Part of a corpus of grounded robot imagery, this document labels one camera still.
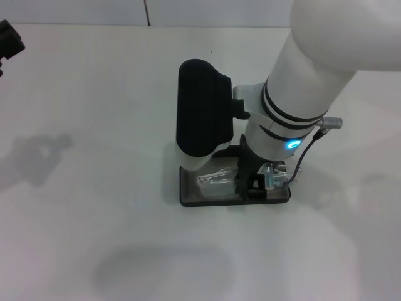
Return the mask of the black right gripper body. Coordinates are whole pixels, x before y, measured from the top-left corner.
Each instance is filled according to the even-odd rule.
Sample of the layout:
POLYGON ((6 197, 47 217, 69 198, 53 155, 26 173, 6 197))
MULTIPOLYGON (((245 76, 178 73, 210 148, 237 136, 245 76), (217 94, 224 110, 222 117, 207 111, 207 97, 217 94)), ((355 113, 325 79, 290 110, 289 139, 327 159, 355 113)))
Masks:
POLYGON ((280 163, 283 163, 283 161, 272 161, 258 156, 248 146, 245 135, 242 134, 240 137, 239 160, 237 163, 237 179, 239 188, 248 188, 251 183, 251 179, 257 174, 259 168, 265 163, 272 163, 273 167, 277 167, 280 163))

